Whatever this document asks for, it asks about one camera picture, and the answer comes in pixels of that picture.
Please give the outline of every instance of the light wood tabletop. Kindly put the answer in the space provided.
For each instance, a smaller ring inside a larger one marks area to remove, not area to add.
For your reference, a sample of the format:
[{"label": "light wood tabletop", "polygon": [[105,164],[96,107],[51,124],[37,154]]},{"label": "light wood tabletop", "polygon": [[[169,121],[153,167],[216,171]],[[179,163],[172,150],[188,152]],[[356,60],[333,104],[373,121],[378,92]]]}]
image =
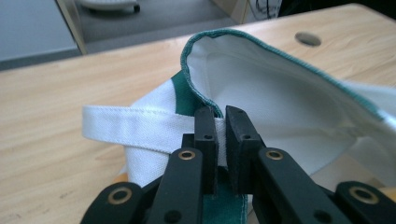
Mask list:
[{"label": "light wood tabletop", "polygon": [[[396,87],[396,23],[358,5],[233,27],[326,71]],[[295,40],[317,35],[318,47]],[[0,73],[0,223],[79,223],[124,164],[83,105],[129,105],[180,69],[188,36]]]}]

